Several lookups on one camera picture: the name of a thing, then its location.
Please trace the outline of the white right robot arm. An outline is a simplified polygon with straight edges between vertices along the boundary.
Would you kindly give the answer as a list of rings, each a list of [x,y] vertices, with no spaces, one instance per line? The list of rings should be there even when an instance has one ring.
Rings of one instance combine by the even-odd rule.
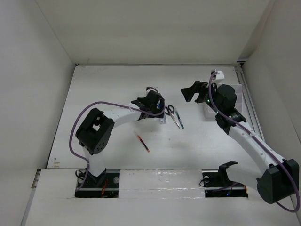
[[[218,126],[246,151],[260,171],[256,173],[240,168],[236,161],[230,161],[220,165],[213,174],[203,173],[204,187],[216,187],[220,191],[242,184],[256,189],[269,204],[296,194],[296,209],[299,208],[298,163],[293,159],[286,160],[256,135],[246,118],[235,108],[237,96],[232,86],[197,81],[191,87],[181,89],[181,93],[186,102],[198,93],[195,102],[204,103],[216,112]]]

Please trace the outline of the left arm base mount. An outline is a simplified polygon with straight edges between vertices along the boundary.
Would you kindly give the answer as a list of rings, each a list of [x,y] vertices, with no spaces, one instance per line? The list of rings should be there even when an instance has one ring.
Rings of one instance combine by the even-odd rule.
[[[88,173],[86,180],[86,170],[76,170],[77,185],[75,190],[76,198],[118,198],[120,170],[105,169],[98,177]]]

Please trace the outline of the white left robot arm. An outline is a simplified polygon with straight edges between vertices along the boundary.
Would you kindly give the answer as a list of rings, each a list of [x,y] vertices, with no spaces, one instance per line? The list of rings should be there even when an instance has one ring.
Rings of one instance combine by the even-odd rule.
[[[160,93],[153,89],[147,91],[145,97],[139,97],[128,105],[119,105],[97,101],[88,105],[77,117],[76,123],[86,110],[89,113],[81,125],[72,131],[79,144],[85,149],[87,172],[84,176],[93,186],[104,183],[106,167],[101,160],[101,152],[107,146],[114,128],[126,123],[147,118],[164,117],[165,100]]]

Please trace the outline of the orange red pen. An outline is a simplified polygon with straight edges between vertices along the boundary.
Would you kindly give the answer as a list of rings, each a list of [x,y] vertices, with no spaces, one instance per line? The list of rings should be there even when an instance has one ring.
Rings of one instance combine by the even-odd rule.
[[[148,148],[148,146],[145,144],[145,142],[142,140],[142,138],[139,135],[136,135],[137,138],[139,139],[139,141],[141,142],[141,144],[143,145],[143,147],[146,149],[146,151],[149,153],[150,149]]]

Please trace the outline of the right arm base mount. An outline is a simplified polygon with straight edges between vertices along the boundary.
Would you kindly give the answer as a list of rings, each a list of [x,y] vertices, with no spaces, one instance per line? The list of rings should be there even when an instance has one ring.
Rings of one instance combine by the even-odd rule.
[[[205,189],[206,198],[248,198],[245,185],[229,180],[226,169],[238,164],[230,161],[219,166],[218,169],[202,170],[202,179],[199,186]]]

